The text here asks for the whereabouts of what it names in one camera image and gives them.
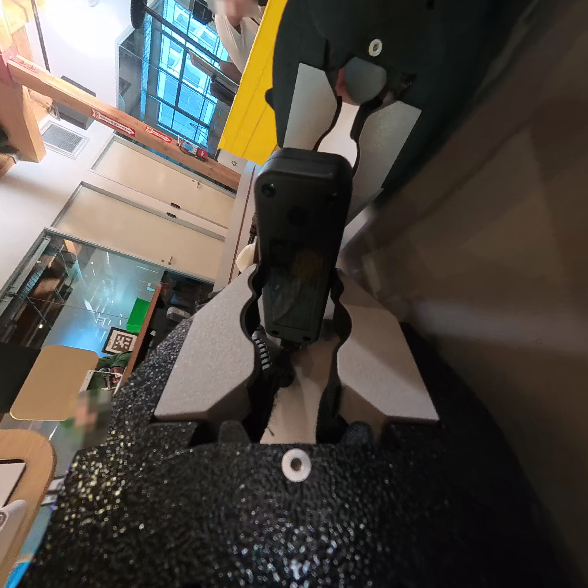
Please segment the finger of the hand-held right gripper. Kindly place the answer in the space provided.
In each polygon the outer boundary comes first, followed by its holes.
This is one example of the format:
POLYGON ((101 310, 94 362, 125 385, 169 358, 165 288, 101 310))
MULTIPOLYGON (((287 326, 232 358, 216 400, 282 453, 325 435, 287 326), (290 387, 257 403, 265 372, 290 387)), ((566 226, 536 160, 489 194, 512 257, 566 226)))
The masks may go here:
POLYGON ((353 217, 381 193, 384 181, 421 113, 416 107, 395 101, 368 116, 357 147, 351 198, 353 217))
POLYGON ((337 96, 325 71, 300 63, 283 147, 314 151, 337 116, 337 96))

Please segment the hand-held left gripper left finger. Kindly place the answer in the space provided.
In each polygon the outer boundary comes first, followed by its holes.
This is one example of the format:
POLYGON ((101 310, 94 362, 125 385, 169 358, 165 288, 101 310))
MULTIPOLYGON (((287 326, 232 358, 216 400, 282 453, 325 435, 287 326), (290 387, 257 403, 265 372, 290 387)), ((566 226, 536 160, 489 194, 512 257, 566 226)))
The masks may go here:
POLYGON ((275 364, 261 334, 258 265, 252 265, 197 311, 153 416, 202 422, 213 431, 237 421, 260 442, 276 393, 275 364))

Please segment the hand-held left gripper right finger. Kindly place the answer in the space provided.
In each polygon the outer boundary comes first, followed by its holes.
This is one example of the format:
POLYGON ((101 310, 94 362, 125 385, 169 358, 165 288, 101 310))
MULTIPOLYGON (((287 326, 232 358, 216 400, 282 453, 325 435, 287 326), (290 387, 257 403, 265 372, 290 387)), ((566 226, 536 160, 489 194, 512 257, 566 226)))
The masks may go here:
POLYGON ((379 440, 389 423, 437 423, 439 415, 399 320, 342 270, 331 290, 334 349, 320 400, 320 439, 340 440, 355 422, 379 440))

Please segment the yellow plastic bin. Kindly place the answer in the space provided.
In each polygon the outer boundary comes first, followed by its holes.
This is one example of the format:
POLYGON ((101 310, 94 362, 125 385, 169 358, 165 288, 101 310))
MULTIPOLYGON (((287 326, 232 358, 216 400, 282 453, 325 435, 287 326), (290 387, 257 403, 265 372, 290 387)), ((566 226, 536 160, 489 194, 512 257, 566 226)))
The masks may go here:
POLYGON ((275 113, 266 101, 273 85, 278 27, 286 1, 269 1, 247 57, 219 148, 263 165, 277 149, 275 113))

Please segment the green box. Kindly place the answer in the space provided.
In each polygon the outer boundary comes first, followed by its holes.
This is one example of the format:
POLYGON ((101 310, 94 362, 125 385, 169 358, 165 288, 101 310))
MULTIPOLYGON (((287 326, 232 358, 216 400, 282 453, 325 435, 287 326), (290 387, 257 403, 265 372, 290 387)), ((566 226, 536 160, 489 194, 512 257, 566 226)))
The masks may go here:
POLYGON ((138 334, 146 320, 151 302, 142 298, 136 298, 127 320, 126 331, 131 334, 138 334))

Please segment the framed fiducial tag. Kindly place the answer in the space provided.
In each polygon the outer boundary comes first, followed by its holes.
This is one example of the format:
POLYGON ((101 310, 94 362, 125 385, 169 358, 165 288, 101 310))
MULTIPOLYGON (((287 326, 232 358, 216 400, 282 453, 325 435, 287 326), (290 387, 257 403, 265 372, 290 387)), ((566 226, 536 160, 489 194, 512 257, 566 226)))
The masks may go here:
POLYGON ((128 332, 119 327, 111 327, 107 335, 102 353, 117 355, 134 351, 138 334, 128 332))

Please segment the red fire extinguisher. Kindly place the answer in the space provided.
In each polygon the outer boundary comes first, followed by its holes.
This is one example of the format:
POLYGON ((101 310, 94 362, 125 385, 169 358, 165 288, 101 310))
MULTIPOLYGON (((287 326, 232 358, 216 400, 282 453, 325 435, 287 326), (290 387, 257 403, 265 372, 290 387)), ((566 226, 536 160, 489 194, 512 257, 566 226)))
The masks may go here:
POLYGON ((203 162, 207 162, 209 159, 208 152, 205 149, 195 143, 192 143, 181 135, 178 136, 177 145, 182 153, 192 158, 199 159, 203 162))

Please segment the large window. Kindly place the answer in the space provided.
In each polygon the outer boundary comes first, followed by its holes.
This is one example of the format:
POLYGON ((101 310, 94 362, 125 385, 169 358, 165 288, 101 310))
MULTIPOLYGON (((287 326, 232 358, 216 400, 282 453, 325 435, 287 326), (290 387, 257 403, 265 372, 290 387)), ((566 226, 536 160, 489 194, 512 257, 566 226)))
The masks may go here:
POLYGON ((216 159, 238 84, 206 1, 148 1, 118 44, 118 108, 216 159))

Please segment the plain wooden board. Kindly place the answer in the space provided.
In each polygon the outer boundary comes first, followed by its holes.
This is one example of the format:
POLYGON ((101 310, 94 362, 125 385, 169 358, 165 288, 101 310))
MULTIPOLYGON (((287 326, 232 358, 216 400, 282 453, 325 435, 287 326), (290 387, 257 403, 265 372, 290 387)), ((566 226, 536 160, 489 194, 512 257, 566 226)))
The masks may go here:
POLYGON ((10 416, 21 421, 70 419, 86 376, 98 361, 93 350, 63 345, 44 347, 10 408, 10 416))

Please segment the black wall box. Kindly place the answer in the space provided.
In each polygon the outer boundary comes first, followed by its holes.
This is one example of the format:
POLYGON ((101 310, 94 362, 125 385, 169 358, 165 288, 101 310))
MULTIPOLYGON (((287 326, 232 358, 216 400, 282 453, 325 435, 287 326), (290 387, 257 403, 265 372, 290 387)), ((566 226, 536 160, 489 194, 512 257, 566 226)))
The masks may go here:
MULTIPOLYGON (((61 76, 61 79, 65 82, 75 86, 76 88, 82 90, 83 92, 86 92, 86 93, 96 97, 95 92, 78 84, 77 82, 70 79, 69 77, 61 76)), ((71 107, 68 107, 60 102, 56 102, 55 106, 57 107, 57 110, 59 112, 61 119, 64 119, 65 121, 67 121, 67 122, 69 122, 79 128, 82 128, 84 130, 87 130, 91 126, 92 121, 93 121, 92 117, 88 117, 84 114, 81 114, 81 113, 77 112, 76 110, 72 109, 71 107)))

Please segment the white wall vent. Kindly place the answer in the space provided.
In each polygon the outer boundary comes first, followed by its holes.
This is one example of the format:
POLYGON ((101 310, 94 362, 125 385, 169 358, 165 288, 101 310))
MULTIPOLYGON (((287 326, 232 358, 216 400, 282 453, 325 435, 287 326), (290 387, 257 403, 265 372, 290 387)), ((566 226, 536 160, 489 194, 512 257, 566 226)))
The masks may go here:
POLYGON ((70 159, 77 159, 84 151, 89 139, 55 122, 49 122, 41 130, 46 148, 70 159))

